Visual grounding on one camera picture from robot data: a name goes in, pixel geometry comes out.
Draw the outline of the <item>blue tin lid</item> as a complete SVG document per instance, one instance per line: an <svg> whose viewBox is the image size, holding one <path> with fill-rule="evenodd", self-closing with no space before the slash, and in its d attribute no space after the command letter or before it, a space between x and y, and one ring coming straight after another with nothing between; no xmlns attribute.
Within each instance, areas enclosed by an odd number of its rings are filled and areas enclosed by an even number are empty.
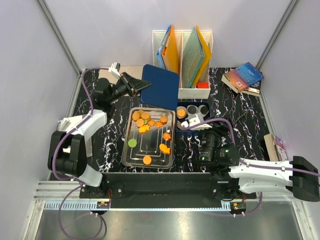
<svg viewBox="0 0 320 240"><path fill-rule="evenodd" d="M178 106L180 77L177 73L146 64L142 80L151 83L140 92L143 104L174 111Z"/></svg>

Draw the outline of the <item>black sandwich cookie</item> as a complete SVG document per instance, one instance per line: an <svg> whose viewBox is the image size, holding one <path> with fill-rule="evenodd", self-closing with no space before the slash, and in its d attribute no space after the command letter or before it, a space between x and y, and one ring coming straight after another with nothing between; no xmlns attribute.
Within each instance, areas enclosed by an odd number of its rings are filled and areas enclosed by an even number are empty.
<svg viewBox="0 0 320 240"><path fill-rule="evenodd" d="M209 109L207 108L207 106L203 105L199 108L199 111L201 114L206 115L209 112Z"/></svg>
<svg viewBox="0 0 320 240"><path fill-rule="evenodd" d="M198 112L198 107L195 105L189 105L187 108L187 112L189 115L196 114Z"/></svg>

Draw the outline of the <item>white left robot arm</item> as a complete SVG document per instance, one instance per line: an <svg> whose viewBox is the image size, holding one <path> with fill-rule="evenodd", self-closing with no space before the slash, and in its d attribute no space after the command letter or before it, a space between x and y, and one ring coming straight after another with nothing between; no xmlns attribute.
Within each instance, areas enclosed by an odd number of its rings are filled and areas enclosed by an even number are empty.
<svg viewBox="0 0 320 240"><path fill-rule="evenodd" d="M97 198L108 193L108 186L104 175L88 164L86 143L113 116L115 100L124 95L134 97L151 85L126 72L116 73L116 76L116 83L110 83L107 78L98 79L93 93L88 96L89 113L72 129L56 130L50 139L48 169L58 180L74 180L82 188L90 188Z"/></svg>

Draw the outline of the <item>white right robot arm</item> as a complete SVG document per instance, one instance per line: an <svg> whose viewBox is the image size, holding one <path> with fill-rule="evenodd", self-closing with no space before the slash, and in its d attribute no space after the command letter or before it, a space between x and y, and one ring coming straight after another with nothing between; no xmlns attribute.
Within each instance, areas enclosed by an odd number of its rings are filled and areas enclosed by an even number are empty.
<svg viewBox="0 0 320 240"><path fill-rule="evenodd" d="M240 157L235 144L218 145L220 138L214 129L202 132L199 164L217 182L226 182L228 195L277 193L305 202L319 202L320 173L302 156L292 160L262 161Z"/></svg>

